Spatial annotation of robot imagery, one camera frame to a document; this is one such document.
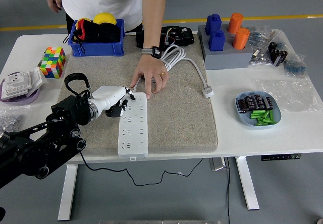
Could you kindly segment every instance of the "gray floor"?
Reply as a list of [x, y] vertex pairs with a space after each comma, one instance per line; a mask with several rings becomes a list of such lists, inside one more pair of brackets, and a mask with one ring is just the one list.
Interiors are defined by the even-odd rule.
[[[165, 19], [206, 18], [218, 13], [230, 17], [323, 14], [323, 0], [167, 0]], [[0, 0], [0, 28], [64, 24], [46, 0]], [[182, 24], [197, 30], [199, 23]], [[244, 26], [269, 25], [287, 35], [295, 51], [306, 55], [308, 73], [321, 98], [323, 72], [323, 18], [245, 21]], [[0, 31], [0, 67], [20, 35], [58, 34], [65, 29]], [[323, 154], [302, 154], [298, 160], [263, 162], [248, 157], [260, 210], [248, 211], [237, 167], [230, 158], [231, 223], [314, 224], [323, 217]], [[164, 170], [189, 173], [199, 159], [94, 164], [113, 169], [127, 167], [139, 184], [158, 182]], [[0, 190], [2, 223], [56, 223], [63, 181], [63, 166], [45, 180], [20, 176]], [[91, 172], [79, 166], [70, 223], [100, 220], [220, 220], [228, 223], [228, 172], [214, 173], [208, 159], [188, 178], [165, 175], [161, 184], [135, 187], [125, 173]]]

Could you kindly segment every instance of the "wristwatch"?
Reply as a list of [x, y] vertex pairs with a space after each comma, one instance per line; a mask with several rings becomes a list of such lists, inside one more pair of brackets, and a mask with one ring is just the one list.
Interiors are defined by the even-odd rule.
[[160, 59], [162, 50], [157, 46], [153, 46], [152, 48], [143, 48], [141, 54], [150, 54], [153, 58]]

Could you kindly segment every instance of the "blue plastic bin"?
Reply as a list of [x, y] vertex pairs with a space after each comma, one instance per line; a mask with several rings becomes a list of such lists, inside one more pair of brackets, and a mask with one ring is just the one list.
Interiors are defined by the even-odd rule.
[[73, 56], [123, 56], [123, 37], [125, 36], [125, 21], [123, 19], [117, 19], [117, 26], [120, 30], [120, 42], [113, 43], [101, 43], [101, 42], [82, 42], [82, 46], [85, 49], [85, 53], [82, 52], [80, 44], [72, 42], [73, 32], [75, 31], [75, 24], [73, 24], [71, 35], [68, 40], [68, 45], [72, 47]]

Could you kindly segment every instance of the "white table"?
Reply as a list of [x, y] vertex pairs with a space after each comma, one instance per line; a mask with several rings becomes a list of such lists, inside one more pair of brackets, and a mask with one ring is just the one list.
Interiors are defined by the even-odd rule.
[[[33, 70], [47, 46], [62, 46], [70, 56], [71, 48], [63, 44], [65, 34], [25, 35], [17, 39], [13, 50], [1, 72], [0, 79], [6, 75], [23, 70]], [[185, 158], [236, 157], [242, 187], [248, 209], [259, 209], [246, 156], [323, 152], [323, 112], [283, 111], [278, 125], [265, 130], [254, 130], [242, 124], [235, 109], [236, 96], [245, 91], [256, 90], [256, 79], [281, 79], [272, 68], [264, 70], [226, 69], [206, 72], [208, 84], [214, 90], [211, 98], [217, 126], [218, 148], [212, 153], [148, 154], [142, 160], [164, 160]], [[31, 127], [45, 121], [59, 96], [62, 80], [49, 79], [42, 86], [38, 98], [30, 104], [31, 111], [24, 127]], [[313, 84], [310, 82], [319, 104], [323, 104]], [[117, 156], [86, 157], [88, 162], [127, 161]], [[68, 163], [65, 185], [61, 201], [59, 220], [69, 219], [77, 164], [82, 163], [75, 156]]]

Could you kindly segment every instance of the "yellow floor line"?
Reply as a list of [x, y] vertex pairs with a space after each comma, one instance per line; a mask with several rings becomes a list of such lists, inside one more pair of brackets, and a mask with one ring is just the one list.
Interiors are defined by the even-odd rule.
[[[243, 20], [283, 20], [283, 19], [306, 19], [306, 18], [323, 18], [323, 14], [312, 15], [285, 15], [285, 16], [250, 16], [244, 17]], [[222, 21], [229, 21], [230, 17], [221, 18]], [[164, 24], [174, 23], [204, 23], [206, 18], [197, 19], [177, 19], [177, 20], [164, 20]], [[43, 26], [18, 26], [18, 27], [0, 27], [0, 31], [21, 31], [21, 30], [39, 30], [39, 29], [59, 29], [66, 28], [66, 25], [43, 25]]]

